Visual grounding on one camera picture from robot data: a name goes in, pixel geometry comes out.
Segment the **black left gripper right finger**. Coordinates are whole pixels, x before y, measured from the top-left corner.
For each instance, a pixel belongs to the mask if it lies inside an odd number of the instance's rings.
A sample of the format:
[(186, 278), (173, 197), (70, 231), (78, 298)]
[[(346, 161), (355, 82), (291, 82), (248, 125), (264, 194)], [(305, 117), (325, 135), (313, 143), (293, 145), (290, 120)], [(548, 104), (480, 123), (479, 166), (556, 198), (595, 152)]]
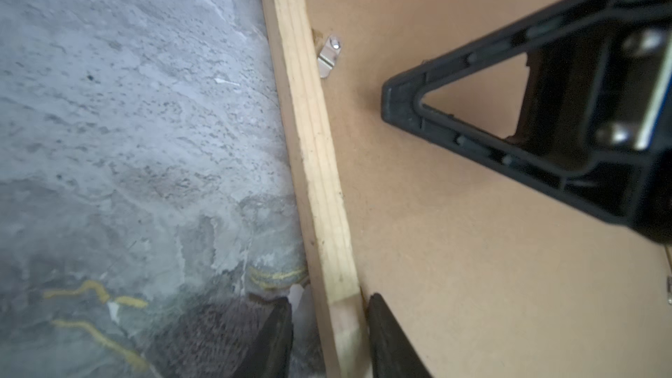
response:
[(432, 376), (380, 293), (369, 299), (367, 324), (375, 378)]

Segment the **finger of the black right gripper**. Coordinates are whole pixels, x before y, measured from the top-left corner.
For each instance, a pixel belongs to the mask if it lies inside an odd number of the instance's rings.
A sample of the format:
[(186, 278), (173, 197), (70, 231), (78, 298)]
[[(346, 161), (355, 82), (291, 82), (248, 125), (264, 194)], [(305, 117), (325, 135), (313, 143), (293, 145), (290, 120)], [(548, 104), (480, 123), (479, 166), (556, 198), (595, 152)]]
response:
[[(424, 97), (525, 55), (516, 132)], [(383, 84), (381, 117), (650, 241), (671, 241), (671, 0), (562, 0)]]

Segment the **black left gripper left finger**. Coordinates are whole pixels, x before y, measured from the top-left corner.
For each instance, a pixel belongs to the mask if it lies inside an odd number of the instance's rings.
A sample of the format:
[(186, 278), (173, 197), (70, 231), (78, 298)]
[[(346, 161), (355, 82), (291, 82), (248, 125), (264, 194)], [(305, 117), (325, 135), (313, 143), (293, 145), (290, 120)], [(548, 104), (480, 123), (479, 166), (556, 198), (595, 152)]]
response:
[(287, 378), (292, 345), (292, 305), (283, 297), (273, 303), (271, 314), (232, 377)]

